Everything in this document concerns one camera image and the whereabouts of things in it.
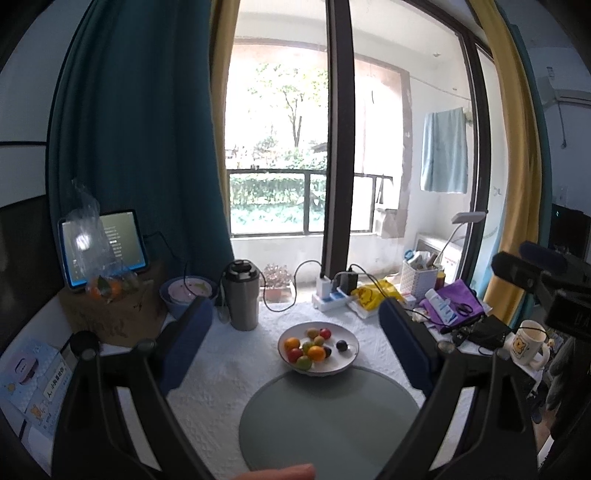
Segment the operator thumb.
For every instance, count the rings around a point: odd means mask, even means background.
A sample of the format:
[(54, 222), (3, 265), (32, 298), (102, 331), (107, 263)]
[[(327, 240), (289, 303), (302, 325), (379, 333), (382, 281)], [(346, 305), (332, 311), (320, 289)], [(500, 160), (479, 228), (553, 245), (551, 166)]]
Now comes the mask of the operator thumb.
[(249, 471), (235, 480), (315, 480), (317, 472), (313, 464), (294, 465), (281, 469)]

